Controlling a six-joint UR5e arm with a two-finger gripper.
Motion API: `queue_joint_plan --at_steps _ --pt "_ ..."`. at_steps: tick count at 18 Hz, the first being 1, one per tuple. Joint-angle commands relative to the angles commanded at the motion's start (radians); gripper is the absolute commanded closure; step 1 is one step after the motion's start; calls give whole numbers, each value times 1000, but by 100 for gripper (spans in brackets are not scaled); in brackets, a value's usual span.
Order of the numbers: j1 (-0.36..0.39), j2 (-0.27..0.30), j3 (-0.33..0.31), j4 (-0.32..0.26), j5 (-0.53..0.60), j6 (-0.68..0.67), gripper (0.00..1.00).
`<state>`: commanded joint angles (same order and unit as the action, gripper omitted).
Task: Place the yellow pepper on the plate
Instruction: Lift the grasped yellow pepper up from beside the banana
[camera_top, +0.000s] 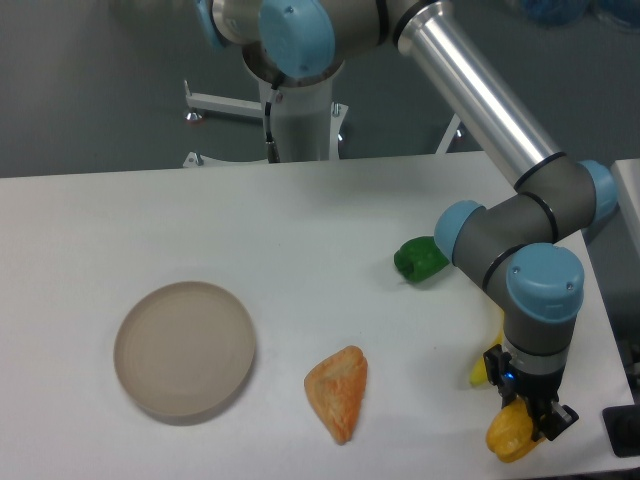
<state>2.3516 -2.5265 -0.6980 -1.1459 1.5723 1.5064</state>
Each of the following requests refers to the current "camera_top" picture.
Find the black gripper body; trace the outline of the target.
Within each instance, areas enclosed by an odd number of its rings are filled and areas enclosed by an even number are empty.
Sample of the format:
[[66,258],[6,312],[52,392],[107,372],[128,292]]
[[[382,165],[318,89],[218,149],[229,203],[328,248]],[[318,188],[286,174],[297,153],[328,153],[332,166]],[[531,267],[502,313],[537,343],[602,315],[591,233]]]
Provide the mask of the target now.
[[558,390],[565,370],[565,351],[554,355],[532,355],[515,346],[497,345],[485,351],[489,383],[499,393],[502,384],[512,384],[518,397],[533,401],[558,401]]

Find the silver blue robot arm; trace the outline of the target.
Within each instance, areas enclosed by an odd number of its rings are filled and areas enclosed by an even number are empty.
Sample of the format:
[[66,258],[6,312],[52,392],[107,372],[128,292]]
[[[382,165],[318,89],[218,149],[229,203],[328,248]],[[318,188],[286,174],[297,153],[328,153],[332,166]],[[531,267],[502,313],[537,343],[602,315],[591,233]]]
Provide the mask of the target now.
[[472,201],[439,218],[435,242],[505,314],[504,340],[484,356],[505,404],[525,403],[534,439],[557,438],[578,416],[558,390],[584,271],[559,241],[608,215],[617,190],[594,161],[573,162],[472,45],[449,1],[198,1],[208,43],[241,47],[263,82],[260,119],[272,163],[330,156],[327,85],[344,61],[384,43],[412,58],[513,186],[485,208]]

